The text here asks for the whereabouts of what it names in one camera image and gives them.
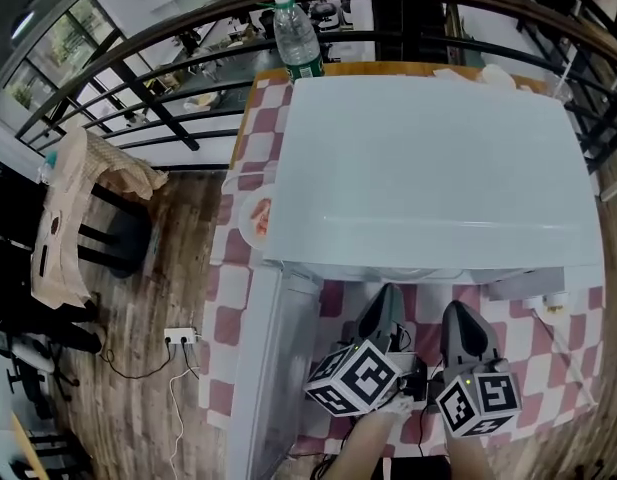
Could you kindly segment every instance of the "checkered tablecloth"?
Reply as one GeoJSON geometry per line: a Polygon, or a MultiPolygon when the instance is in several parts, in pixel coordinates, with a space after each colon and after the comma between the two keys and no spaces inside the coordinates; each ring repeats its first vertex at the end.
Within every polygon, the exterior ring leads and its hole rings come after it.
{"type": "MultiPolygon", "coordinates": [[[[283,79],[261,80],[253,90],[236,163],[226,178],[220,203],[202,324],[199,404],[208,423],[221,428],[228,428],[230,421],[243,313],[253,269],[261,262],[261,253],[251,249],[239,233],[239,208],[251,191],[274,182],[292,96],[292,87],[283,79]]],[[[325,283],[315,365],[333,343],[347,338],[357,315],[379,288],[369,283],[325,283]]],[[[556,329],[569,351],[560,349],[522,301],[492,302],[485,289],[476,286],[402,285],[401,289],[414,351],[430,367],[440,360],[442,312],[451,300],[470,304],[494,327],[504,355],[518,376],[523,410],[496,435],[482,438],[485,444],[527,437],[588,411],[592,404],[577,382],[578,376],[573,375],[574,368],[581,370],[586,388],[597,399],[602,358],[602,287],[570,294],[571,318],[556,329]]],[[[420,413],[415,412],[403,424],[395,425],[386,456],[419,455],[421,431],[425,454],[445,453],[441,417],[426,413],[421,427],[419,418],[420,413]]],[[[347,418],[332,418],[307,399],[293,453],[338,452],[348,427],[347,418]]]]}

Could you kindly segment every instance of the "power strip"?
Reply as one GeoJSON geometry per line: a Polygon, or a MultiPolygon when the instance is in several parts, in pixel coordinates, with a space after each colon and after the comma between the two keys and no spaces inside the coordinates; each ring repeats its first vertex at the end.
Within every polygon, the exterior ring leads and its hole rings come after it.
{"type": "Polygon", "coordinates": [[[197,341],[196,334],[194,327],[164,329],[164,339],[170,338],[173,345],[181,345],[181,340],[186,340],[186,344],[193,344],[197,341]]]}

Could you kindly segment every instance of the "green bottle label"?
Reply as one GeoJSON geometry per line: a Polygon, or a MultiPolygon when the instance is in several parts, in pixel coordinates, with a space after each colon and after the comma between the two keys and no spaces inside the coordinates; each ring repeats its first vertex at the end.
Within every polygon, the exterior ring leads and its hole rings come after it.
{"type": "Polygon", "coordinates": [[[291,66],[286,64],[286,71],[288,72],[288,78],[291,83],[295,83],[295,80],[299,78],[314,78],[317,76],[324,76],[324,61],[321,55],[313,61],[307,64],[299,64],[297,66],[291,66]]]}

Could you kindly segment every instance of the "person's hand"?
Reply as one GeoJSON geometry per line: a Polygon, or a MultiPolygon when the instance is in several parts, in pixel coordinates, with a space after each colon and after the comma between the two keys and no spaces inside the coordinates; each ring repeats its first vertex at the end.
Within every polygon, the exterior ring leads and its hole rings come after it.
{"type": "Polygon", "coordinates": [[[396,414],[397,416],[410,416],[410,413],[415,410],[416,402],[411,396],[406,396],[403,393],[398,393],[390,402],[382,406],[379,404],[377,412],[396,414]]]}

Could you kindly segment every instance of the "beige cloth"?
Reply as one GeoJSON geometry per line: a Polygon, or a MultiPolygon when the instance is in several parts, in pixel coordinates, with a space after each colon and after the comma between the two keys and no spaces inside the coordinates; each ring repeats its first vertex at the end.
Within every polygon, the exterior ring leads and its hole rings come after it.
{"type": "Polygon", "coordinates": [[[79,272],[77,242],[90,192],[101,175],[143,199],[168,180],[167,174],[83,128],[61,139],[32,258],[32,295],[51,308],[83,306],[90,297],[79,272]]]}

